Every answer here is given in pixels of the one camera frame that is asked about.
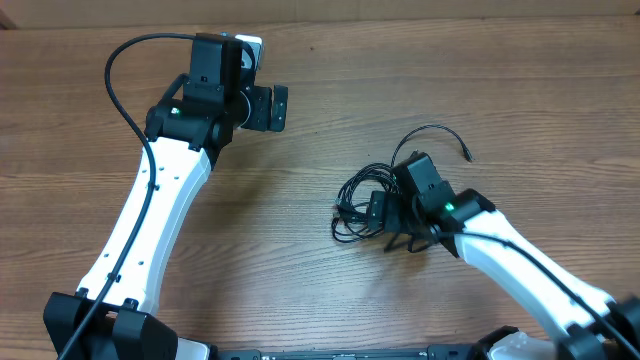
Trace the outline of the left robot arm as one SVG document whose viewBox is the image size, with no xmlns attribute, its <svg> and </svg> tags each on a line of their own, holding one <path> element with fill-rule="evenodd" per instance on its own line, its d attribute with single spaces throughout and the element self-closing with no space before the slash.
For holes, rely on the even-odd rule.
<svg viewBox="0 0 640 360">
<path fill-rule="evenodd" d="M 284 129 L 288 90 L 255 78 L 265 45 L 246 34 L 191 37 L 189 70 L 135 128 L 142 155 L 116 225 L 73 294 L 53 293 L 43 320 L 61 359 L 215 359 L 216 346 L 157 318 L 184 219 L 237 129 Z"/>
</svg>

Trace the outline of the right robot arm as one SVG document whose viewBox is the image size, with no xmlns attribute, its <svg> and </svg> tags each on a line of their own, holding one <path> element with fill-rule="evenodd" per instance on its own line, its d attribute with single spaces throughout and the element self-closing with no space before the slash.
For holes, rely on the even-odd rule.
<svg viewBox="0 0 640 360">
<path fill-rule="evenodd" d="M 483 272 L 545 330 L 505 326 L 472 346 L 472 359 L 636 359 L 639 300 L 618 302 L 572 275 L 523 237 L 473 189 L 455 193 L 424 152 L 388 167 L 392 187 L 373 193 L 370 224 L 440 244 Z"/>
</svg>

